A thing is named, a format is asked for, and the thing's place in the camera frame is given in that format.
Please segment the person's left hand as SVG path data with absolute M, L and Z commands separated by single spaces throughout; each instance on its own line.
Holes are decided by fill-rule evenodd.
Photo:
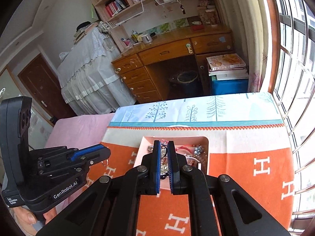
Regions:
M 38 222 L 36 216 L 28 209 L 23 207 L 15 207 L 11 209 L 24 232 L 29 235 L 36 235 L 37 230 L 33 227 Z M 49 223 L 57 215 L 56 208 L 52 208 L 47 213 L 43 214 L 45 223 Z

